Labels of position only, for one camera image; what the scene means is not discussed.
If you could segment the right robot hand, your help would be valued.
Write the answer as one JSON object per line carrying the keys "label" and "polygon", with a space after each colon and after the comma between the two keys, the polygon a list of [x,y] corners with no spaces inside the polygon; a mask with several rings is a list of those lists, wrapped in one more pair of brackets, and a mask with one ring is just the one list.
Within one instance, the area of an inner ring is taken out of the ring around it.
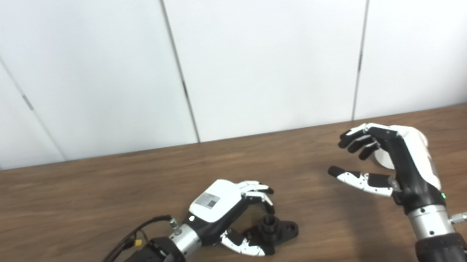
{"label": "right robot hand", "polygon": [[382,150],[390,158],[395,175],[364,173],[331,166],[328,174],[366,193],[392,197],[407,215],[425,206],[446,206],[425,136],[402,125],[364,123],[340,136],[339,148],[359,152],[365,161]]}

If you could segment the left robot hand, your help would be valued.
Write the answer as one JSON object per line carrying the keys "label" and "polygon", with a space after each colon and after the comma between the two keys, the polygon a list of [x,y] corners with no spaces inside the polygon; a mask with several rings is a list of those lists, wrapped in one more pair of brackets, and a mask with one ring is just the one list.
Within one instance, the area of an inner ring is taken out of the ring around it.
{"label": "left robot hand", "polygon": [[274,247],[251,241],[234,231],[231,225],[255,204],[262,204],[268,214],[274,214],[270,199],[273,194],[270,186],[258,181],[235,183],[218,179],[190,204],[182,224],[193,230],[201,247],[222,244],[238,254],[271,256],[275,253]]}

